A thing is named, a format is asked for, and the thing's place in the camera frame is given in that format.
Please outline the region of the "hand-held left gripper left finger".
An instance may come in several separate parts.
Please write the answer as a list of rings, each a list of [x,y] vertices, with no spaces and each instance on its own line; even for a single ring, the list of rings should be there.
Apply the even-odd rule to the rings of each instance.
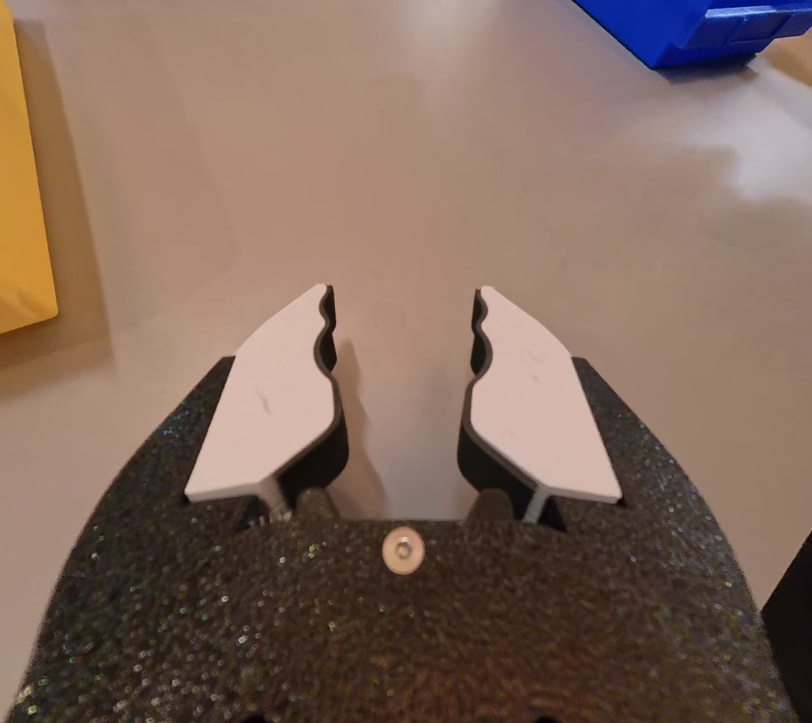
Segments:
[[[238,348],[184,494],[191,503],[253,496],[283,517],[348,463],[333,370],[335,294],[318,283]]]

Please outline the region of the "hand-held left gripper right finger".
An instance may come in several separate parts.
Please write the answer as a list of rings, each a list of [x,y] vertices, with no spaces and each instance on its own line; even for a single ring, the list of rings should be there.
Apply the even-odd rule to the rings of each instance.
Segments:
[[[472,380],[464,391],[458,466],[508,515],[539,523],[555,499],[621,505],[614,472],[576,364],[541,322],[496,288],[472,303]]]

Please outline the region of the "black object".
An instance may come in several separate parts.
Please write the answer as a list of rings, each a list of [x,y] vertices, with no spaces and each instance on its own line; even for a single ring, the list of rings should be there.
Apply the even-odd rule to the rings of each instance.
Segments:
[[[811,538],[795,555],[761,611],[788,697],[811,721]]]

